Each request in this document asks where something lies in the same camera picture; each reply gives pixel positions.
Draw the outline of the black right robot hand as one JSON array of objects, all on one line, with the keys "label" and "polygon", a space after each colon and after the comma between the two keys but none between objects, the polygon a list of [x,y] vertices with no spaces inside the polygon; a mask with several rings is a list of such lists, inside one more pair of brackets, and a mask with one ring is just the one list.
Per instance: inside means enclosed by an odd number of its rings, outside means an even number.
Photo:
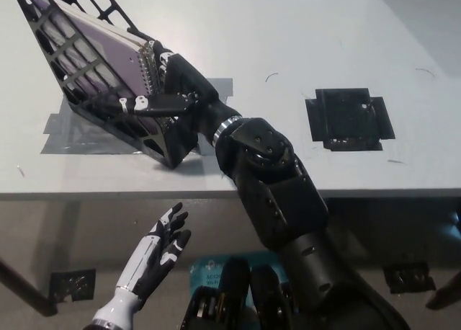
[{"label": "black right robot hand", "polygon": [[190,116],[193,126],[208,124],[219,108],[215,87],[183,56],[150,40],[148,61],[154,66],[154,91],[115,101],[115,109],[138,117]]}]

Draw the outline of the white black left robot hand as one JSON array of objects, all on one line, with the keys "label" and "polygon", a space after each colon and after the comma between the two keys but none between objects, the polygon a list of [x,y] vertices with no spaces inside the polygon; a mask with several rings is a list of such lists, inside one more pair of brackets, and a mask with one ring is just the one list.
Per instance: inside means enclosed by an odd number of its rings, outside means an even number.
[{"label": "white black left robot hand", "polygon": [[188,213],[182,203],[168,209],[140,240],[116,284],[136,296],[142,308],[153,291],[174,268],[190,237],[184,229]]}]

